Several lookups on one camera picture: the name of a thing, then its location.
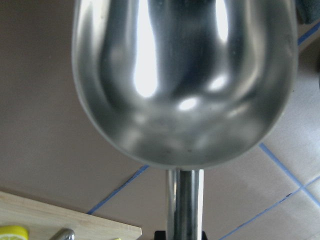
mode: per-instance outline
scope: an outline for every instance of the spoon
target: spoon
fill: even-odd
[[[256,145],[297,69],[291,0],[77,0],[80,102],[122,153],[168,169],[167,240],[200,240],[203,170]]]

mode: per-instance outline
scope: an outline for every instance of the wooden cutting board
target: wooden cutting board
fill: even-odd
[[[49,240],[64,228],[75,240],[136,240],[140,227],[72,211],[0,191],[0,226],[20,225],[30,240]]]

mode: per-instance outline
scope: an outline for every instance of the lemon half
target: lemon half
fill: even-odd
[[[0,240],[28,240],[28,231],[22,226],[2,226]]]

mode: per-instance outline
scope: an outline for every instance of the yellow object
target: yellow object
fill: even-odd
[[[22,226],[1,226],[0,240],[28,240],[28,231]]]

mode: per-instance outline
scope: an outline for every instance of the lemon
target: lemon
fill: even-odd
[[[2,226],[0,240],[28,240],[28,231],[22,226]]]

